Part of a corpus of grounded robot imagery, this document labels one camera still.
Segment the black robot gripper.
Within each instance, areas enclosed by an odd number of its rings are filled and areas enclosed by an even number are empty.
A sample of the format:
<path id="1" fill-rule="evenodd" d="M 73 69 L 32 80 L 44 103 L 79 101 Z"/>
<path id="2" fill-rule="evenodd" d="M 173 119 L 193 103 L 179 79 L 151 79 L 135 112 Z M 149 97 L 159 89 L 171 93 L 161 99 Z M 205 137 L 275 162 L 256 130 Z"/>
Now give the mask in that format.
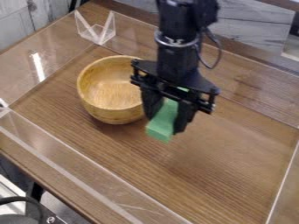
<path id="1" fill-rule="evenodd" d="M 133 59 L 131 83 L 139 86 L 144 115 L 155 117 L 164 99 L 179 103 L 173 121 L 173 134 L 185 130 L 197 111 L 209 114 L 220 89 L 207 80 L 199 70 L 201 42 L 197 38 L 176 45 L 157 40 L 156 60 Z"/>

